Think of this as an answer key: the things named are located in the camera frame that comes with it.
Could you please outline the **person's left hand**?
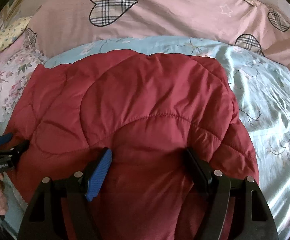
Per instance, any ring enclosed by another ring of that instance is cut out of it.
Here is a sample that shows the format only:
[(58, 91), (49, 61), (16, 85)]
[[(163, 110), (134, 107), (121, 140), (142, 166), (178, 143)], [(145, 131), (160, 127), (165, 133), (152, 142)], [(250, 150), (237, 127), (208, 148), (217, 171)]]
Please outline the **person's left hand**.
[(6, 215), (8, 211), (7, 197), (4, 194), (5, 184), (3, 179), (4, 175), (0, 173), (0, 216)]

